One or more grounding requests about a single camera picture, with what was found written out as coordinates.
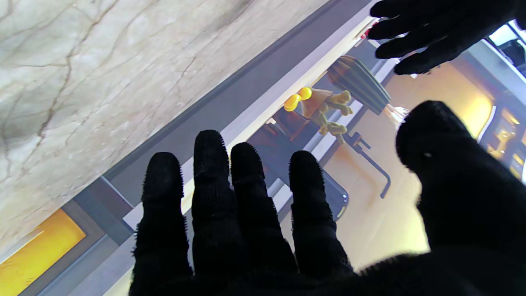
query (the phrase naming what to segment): yellow pom-pom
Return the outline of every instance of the yellow pom-pom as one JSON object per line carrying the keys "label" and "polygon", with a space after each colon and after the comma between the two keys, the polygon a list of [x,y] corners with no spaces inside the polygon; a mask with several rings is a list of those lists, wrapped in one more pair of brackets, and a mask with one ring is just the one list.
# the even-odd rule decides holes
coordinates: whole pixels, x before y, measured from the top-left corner
{"label": "yellow pom-pom", "polygon": [[294,111],[298,106],[299,101],[301,101],[301,96],[299,94],[290,96],[290,98],[285,101],[285,110],[288,112]]}
{"label": "yellow pom-pom", "polygon": [[299,90],[299,95],[302,101],[308,100],[312,96],[312,90],[310,87],[304,87]]}

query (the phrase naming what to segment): striped object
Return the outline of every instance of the striped object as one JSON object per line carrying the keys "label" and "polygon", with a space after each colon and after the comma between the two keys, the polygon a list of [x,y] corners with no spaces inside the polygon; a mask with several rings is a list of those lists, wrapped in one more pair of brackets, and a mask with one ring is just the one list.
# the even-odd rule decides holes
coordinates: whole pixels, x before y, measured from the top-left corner
{"label": "striped object", "polygon": [[327,70],[329,81],[376,115],[380,115],[391,97],[374,75],[358,59],[343,55]]}

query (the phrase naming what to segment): finger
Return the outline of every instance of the finger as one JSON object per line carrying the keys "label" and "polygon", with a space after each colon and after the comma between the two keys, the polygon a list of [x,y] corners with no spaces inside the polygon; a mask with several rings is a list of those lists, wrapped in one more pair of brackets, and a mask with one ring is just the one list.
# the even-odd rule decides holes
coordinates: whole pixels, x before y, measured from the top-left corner
{"label": "finger", "polygon": [[412,110],[396,147],[422,183],[417,208],[432,250],[476,245],[526,262],[526,188],[445,104]]}
{"label": "finger", "polygon": [[379,22],[371,28],[367,37],[373,40],[395,38],[400,34],[422,27],[427,24],[433,16],[434,12],[433,14],[426,14],[425,12],[416,13],[416,11],[410,11],[395,18]]}
{"label": "finger", "polygon": [[298,151],[290,159],[292,237],[300,272],[322,279],[352,273],[336,238],[336,223],[325,200],[321,168],[312,154]]}
{"label": "finger", "polygon": [[476,42],[494,32],[501,24],[481,29],[483,22],[468,19],[455,26],[448,36],[431,44],[425,51],[403,59],[394,69],[398,75],[426,73],[432,68],[455,59]]}
{"label": "finger", "polygon": [[156,153],[150,159],[143,185],[144,215],[137,228],[130,295],[147,294],[162,282],[192,275],[182,197],[179,162],[171,153]]}
{"label": "finger", "polygon": [[416,0],[383,0],[371,7],[370,15],[372,17],[396,17],[415,2]]}
{"label": "finger", "polygon": [[462,12],[445,13],[431,23],[415,28],[405,37],[395,38],[380,45],[376,50],[376,57],[383,59],[403,57],[419,48],[426,47],[444,38],[454,26],[458,26],[457,20],[462,17]]}
{"label": "finger", "polygon": [[228,182],[228,155],[221,135],[203,131],[194,147],[192,201],[196,274],[232,276],[248,264],[248,249],[237,221],[237,203]]}
{"label": "finger", "polygon": [[248,143],[234,146],[232,183],[239,207],[239,224],[249,244],[255,268],[296,271],[289,243],[281,234],[274,202],[267,195],[263,165]]}

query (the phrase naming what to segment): marble surface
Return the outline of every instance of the marble surface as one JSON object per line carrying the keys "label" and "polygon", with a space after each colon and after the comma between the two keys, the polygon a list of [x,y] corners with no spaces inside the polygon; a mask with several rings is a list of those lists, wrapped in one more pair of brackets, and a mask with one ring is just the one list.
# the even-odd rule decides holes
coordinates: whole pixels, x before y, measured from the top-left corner
{"label": "marble surface", "polygon": [[1,0],[0,253],[326,0]]}

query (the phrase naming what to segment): gloved hand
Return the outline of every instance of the gloved hand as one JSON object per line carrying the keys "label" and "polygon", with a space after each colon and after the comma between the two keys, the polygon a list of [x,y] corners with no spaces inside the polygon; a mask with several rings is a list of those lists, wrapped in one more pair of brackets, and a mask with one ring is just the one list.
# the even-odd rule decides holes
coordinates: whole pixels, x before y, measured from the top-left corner
{"label": "gloved hand", "polygon": [[526,24],[525,0],[382,0],[371,16],[388,17],[369,31],[373,40],[392,39],[376,51],[377,58],[403,57],[396,74],[425,73],[451,61],[471,45],[517,18]]}
{"label": "gloved hand", "polygon": [[422,182],[418,209],[431,252],[399,255],[360,275],[336,238],[321,169],[310,153],[290,160],[294,257],[256,151],[247,143],[233,148],[231,190],[228,156],[214,131],[201,132],[194,150],[193,271],[180,166],[171,153],[155,154],[143,186],[129,294],[523,295],[524,186],[438,102],[408,115],[397,153]]}
{"label": "gloved hand", "polygon": [[248,143],[228,155],[218,132],[195,142],[192,201],[195,275],[187,260],[183,180],[171,153],[155,154],[143,186],[144,216],[137,230],[130,295],[215,295],[229,289],[303,289],[354,275],[325,201],[321,169],[308,152],[290,160],[294,257],[267,195],[261,160]]}

